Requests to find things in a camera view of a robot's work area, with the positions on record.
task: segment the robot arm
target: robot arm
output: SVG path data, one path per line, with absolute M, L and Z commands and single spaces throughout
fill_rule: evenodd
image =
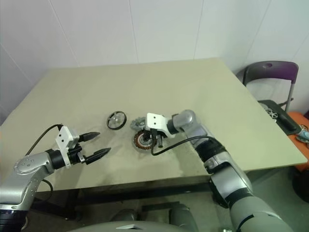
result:
M 230 208 L 233 226 L 237 231 L 292 231 L 263 200 L 253 196 L 251 182 L 244 171 L 211 132 L 198 123 L 192 110 L 184 110 L 172 118 L 148 113 L 145 129 L 159 131 L 169 138 L 184 132 L 187 138 L 192 139 L 191 145 L 204 162 L 208 173 L 212 174 L 210 186 L 214 198 L 221 206 Z
M 107 154 L 110 148 L 101 149 L 89 157 L 81 155 L 82 147 L 78 143 L 97 135 L 98 132 L 90 132 L 79 136 L 62 126 L 56 138 L 58 150 L 49 149 L 20 159 L 0 186 L 0 231 L 20 231 L 40 182 L 55 169 L 69 168 L 79 162 L 90 164 Z

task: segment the white tile wall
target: white tile wall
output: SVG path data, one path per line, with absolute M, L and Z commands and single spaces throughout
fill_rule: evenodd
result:
M 208 57 L 235 73 L 256 61 L 295 61 L 291 109 L 305 112 L 308 9 L 304 0 L 0 0 L 0 123 L 49 68 Z M 289 83 L 248 88 L 281 102 Z

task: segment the chair backrest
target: chair backrest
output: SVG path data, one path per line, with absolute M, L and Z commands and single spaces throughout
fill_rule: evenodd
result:
M 290 80 L 295 84 L 298 65 L 287 61 L 262 61 L 249 65 L 245 69 L 242 83 L 246 86 L 250 81 L 263 78 Z

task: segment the purple chair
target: purple chair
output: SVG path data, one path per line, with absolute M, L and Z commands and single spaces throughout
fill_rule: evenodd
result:
M 284 106 L 287 112 L 291 103 L 292 93 L 298 73 L 298 65 L 287 61 L 262 61 L 246 67 L 242 83 L 246 86 L 250 81 L 263 78 L 277 78 L 291 81 L 288 100 L 279 106 Z

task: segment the copper coil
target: copper coil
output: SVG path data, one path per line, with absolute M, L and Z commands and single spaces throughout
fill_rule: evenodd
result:
M 149 150 L 149 149 L 151 149 L 152 142 L 151 142 L 151 144 L 149 144 L 149 145 L 142 144 L 142 143 L 140 142 L 140 139 L 141 139 L 141 137 L 142 137 L 143 135 L 144 135 L 144 130 L 140 130 L 139 132 L 137 132 L 137 133 L 134 135 L 134 139 L 133 139 L 134 145 L 135 145 L 137 148 L 139 148 L 139 149 L 142 149 L 142 150 Z

